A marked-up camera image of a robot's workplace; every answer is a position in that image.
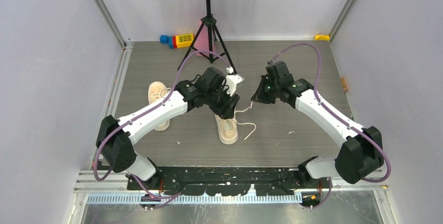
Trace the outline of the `beige lace sneaker with laces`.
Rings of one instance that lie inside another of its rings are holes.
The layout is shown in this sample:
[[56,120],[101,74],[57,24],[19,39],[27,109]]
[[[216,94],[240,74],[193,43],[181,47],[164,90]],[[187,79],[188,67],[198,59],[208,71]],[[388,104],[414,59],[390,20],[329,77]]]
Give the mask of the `beige lace sneaker with laces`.
[[253,102],[250,102],[250,105],[243,109],[243,110],[234,110],[234,117],[231,119],[222,119],[217,114],[214,115],[216,124],[217,124],[217,131],[220,141],[224,145],[232,145],[238,140],[238,125],[251,125],[253,126],[252,131],[242,140],[247,140],[257,129],[257,125],[252,122],[244,122],[240,123],[236,119],[237,113],[244,113],[248,111],[249,109],[252,109]]

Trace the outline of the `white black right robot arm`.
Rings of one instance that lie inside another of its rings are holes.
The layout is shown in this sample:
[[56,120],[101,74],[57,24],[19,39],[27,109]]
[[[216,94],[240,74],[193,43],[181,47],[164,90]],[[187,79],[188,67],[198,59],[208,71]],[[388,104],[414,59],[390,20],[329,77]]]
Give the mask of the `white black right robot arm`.
[[298,181],[302,186],[313,187],[320,178],[336,176],[349,184],[369,181],[368,175],[383,165],[387,166],[387,172],[378,181],[389,177],[391,164],[382,149],[381,133],[377,128],[365,128],[346,118],[304,79],[283,81],[263,75],[251,100],[274,104],[276,99],[310,117],[340,148],[337,157],[315,156],[301,163]]

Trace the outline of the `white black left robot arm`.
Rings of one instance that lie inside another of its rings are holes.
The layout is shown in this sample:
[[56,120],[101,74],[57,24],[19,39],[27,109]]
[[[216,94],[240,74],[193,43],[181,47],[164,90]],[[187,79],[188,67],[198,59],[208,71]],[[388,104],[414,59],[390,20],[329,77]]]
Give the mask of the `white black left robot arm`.
[[240,99],[236,90],[243,81],[239,74],[224,74],[209,67],[194,81],[178,82],[158,101],[132,114],[119,119],[106,116],[101,121],[96,141],[93,168],[96,180],[104,180],[96,167],[99,157],[103,156],[110,171],[128,172],[138,177],[147,189],[155,189],[160,183],[157,168],[148,158],[137,153],[134,145],[160,124],[204,105],[223,120],[233,118]]

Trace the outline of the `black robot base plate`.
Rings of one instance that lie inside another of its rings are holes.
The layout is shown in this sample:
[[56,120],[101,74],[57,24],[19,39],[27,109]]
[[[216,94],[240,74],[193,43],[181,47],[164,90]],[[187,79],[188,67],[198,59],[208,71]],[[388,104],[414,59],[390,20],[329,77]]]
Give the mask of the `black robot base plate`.
[[328,190],[329,180],[310,179],[295,168],[272,167],[158,167],[153,178],[139,185],[128,175],[130,191],[162,190],[167,196],[244,196],[255,190],[257,196],[285,196],[298,189]]

